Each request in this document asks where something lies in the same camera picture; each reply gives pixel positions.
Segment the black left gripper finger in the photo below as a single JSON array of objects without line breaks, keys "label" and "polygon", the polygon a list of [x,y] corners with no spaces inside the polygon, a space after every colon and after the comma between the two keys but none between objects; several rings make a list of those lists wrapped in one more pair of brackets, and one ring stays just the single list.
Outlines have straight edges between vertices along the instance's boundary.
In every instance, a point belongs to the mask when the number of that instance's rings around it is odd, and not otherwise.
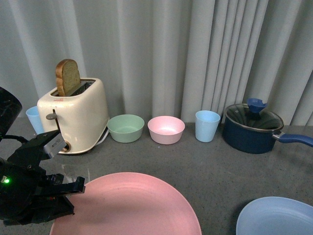
[{"label": "black left gripper finger", "polygon": [[47,176],[48,186],[46,187],[46,194],[48,196],[63,196],[84,193],[85,178],[77,177],[75,182],[63,183],[64,175],[52,174]]}]

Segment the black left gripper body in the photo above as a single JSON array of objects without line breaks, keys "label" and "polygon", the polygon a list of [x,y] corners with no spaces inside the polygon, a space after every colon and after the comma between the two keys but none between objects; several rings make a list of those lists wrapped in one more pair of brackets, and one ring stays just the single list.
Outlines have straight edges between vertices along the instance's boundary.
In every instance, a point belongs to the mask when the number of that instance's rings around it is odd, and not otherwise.
[{"label": "black left gripper body", "polygon": [[60,131],[42,133],[0,161],[0,218],[5,225],[43,223],[74,213],[74,206],[63,196],[48,196],[44,145]]}]

